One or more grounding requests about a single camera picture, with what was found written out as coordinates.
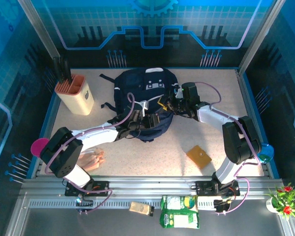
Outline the navy blue backpack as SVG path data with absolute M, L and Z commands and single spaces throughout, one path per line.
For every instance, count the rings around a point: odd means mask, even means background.
M 132 112 L 141 112 L 140 106 L 135 101 L 149 101 L 149 108 L 144 117 L 145 128 L 141 130 L 138 137 L 143 142 L 152 142 L 155 138 L 165 133 L 174 116 L 174 112 L 165 111 L 158 104 L 161 96 L 170 96 L 177 93 L 179 88 L 176 76 L 166 68 L 136 68 L 122 72 L 118 77 L 112 79 L 103 74 L 100 77 L 114 83 L 115 106 L 109 103 L 101 105 L 108 106 L 116 112 L 117 116 L 110 120 L 117 126 L 125 122 Z M 160 123 L 154 128 L 148 128 L 148 114 L 158 114 Z

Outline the green white snack bag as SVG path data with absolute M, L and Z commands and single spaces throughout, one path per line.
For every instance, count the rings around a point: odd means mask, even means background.
M 164 195 L 161 199 L 161 209 L 190 210 L 197 212 L 197 196 Z
M 164 209 L 161 211 L 160 225 L 165 228 L 187 228 L 187 229 L 199 229 L 199 216 L 197 212 L 193 211 L 181 211 L 181 210 L 169 210 Z

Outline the brown leather wallet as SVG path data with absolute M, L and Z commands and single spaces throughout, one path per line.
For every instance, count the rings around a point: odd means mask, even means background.
M 199 169 L 204 169 L 212 159 L 208 154 L 201 149 L 198 145 L 191 148 L 186 155 L 199 167 Z

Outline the beige orange utensil holder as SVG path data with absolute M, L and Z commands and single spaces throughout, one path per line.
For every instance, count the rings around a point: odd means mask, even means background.
M 55 93 L 71 113 L 87 116 L 94 105 L 94 98 L 89 84 L 83 75 L 73 74 L 71 79 L 72 83 L 65 81 L 61 84 L 58 82 L 55 87 Z

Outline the beige food packet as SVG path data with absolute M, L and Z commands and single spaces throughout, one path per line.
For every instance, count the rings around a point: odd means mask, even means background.
M 154 206 L 132 201 L 129 211 L 152 217 L 154 215 Z

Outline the blue plastic goblet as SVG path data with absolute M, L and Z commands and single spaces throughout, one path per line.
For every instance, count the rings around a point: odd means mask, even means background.
M 274 157 L 274 148 L 270 144 L 261 143 L 261 151 L 258 153 L 258 159 L 261 163 L 269 163 Z

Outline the magenta plastic goblet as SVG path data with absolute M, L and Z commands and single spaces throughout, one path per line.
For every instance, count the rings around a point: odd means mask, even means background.
M 49 142 L 48 138 L 39 138 L 35 140 L 30 147 L 30 151 L 32 155 L 36 157 L 40 157 L 40 153 L 42 152 L 44 147 L 48 144 L 48 142 Z

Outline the potted red flower plant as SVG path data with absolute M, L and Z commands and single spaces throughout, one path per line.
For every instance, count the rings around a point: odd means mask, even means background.
M 274 213 L 282 216 L 286 220 L 295 219 L 295 187 L 289 182 L 287 185 L 275 187 L 274 191 L 269 190 L 269 206 Z

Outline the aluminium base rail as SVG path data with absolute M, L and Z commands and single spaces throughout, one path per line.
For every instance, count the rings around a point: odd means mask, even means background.
M 197 181 L 209 181 L 210 177 L 166 177 L 166 176 L 94 176 L 96 181 L 108 181 L 113 190 L 113 198 L 156 199 L 162 195 L 191 195 L 191 187 Z M 270 190 L 282 186 L 281 179 L 268 177 L 248 177 L 251 199 L 262 198 Z M 65 187 L 62 180 L 53 176 L 40 175 L 27 179 L 21 186 L 19 196 L 27 198 L 63 198 Z

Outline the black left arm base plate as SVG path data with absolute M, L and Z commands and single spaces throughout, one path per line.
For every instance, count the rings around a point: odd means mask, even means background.
M 105 192 L 101 193 L 90 193 L 90 192 L 82 192 L 78 189 L 76 189 L 71 183 L 66 183 L 66 188 L 64 195 L 67 197 L 78 197 L 79 194 L 82 196 L 86 197 L 107 197 L 108 196 L 108 191 L 107 189 L 109 188 L 109 182 L 108 181 L 95 181 L 91 188 L 90 191 L 99 191 L 99 190 L 105 190 Z

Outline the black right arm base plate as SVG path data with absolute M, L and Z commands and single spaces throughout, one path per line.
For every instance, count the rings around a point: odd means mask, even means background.
M 240 189 L 238 182 L 233 180 L 226 184 L 219 184 L 216 180 L 197 181 L 195 190 L 198 196 L 239 196 Z

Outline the aluminium frame post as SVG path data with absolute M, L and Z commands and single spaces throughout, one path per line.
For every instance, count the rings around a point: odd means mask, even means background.
M 41 42 L 43 43 L 50 57 L 52 59 L 59 58 L 60 54 L 58 50 L 56 49 L 47 29 L 45 28 L 31 0 L 17 0 L 17 1 L 20 4 L 21 8 L 23 9 L 28 20 L 30 21 L 31 25 L 35 29 L 35 32 L 37 33 L 38 37 L 40 38 Z
M 250 62 L 252 61 L 253 57 L 255 56 L 256 52 L 258 51 L 260 45 L 262 44 L 263 40 L 267 36 L 270 28 L 272 27 L 275 19 L 277 18 L 278 14 L 280 13 L 284 3 L 286 0 L 273 0 L 267 14 L 265 15 L 255 37 L 253 38 L 252 43 L 248 47 L 240 65 L 238 68 L 238 74 L 241 76 L 244 74 L 246 69 L 248 68 Z

